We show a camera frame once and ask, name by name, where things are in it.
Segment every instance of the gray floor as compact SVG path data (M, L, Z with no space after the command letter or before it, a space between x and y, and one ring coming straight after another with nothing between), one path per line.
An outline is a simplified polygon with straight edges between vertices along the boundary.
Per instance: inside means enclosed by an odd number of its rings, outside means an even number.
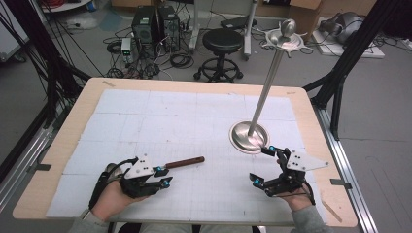
M108 7L92 15L97 19L98 26L91 30L78 31L73 37L105 74L111 66L111 56L102 41L114 37L116 31L128 27L131 20L129 17L120 17ZM218 26L221 19L214 16L209 27ZM206 27L208 21L207 17L201 19L202 27ZM258 26L272 28L276 26L276 22L259 19ZM77 67L93 76L100 76L75 44L68 40L67 35L64 38ZM379 232L411 232L411 52L388 45L384 45L381 50L386 55L384 59L362 58L345 82L339 135ZM256 40L253 40L252 52L249 61L242 59L241 52L230 56L245 75L242 80L236 80L236 84L264 83L273 52L261 49ZM168 69L166 72L176 82L193 82L192 74L209 56L212 54L198 43L192 67L185 70ZM338 57L320 55L317 50L312 54L294 52L292 58L283 57L275 84L304 86L326 75L337 60ZM154 79L171 80L171 77L160 73ZM30 62L9 61L0 63L0 96L0 161L3 161L46 103L46 95ZM13 218L13 208L29 179L30 175L27 175L0 214L1 231L66 231L72 223L71 220L36 221ZM361 230L353 228L335 231ZM289 229L271 228L269 232L289 232Z

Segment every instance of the black stool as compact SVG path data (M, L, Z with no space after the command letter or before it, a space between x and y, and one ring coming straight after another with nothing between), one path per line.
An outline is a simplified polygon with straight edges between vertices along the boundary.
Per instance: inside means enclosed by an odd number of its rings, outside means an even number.
M199 71L193 75L195 80L200 79L201 73L209 79L208 82L234 83L233 79L243 78L243 74L236 63L225 58L227 54L242 49L243 37L239 33L226 28L213 29L203 36L203 45L217 57L208 59L202 64ZM217 60L217 66L207 66L209 62L214 60ZM232 66L224 68L225 62L230 63Z

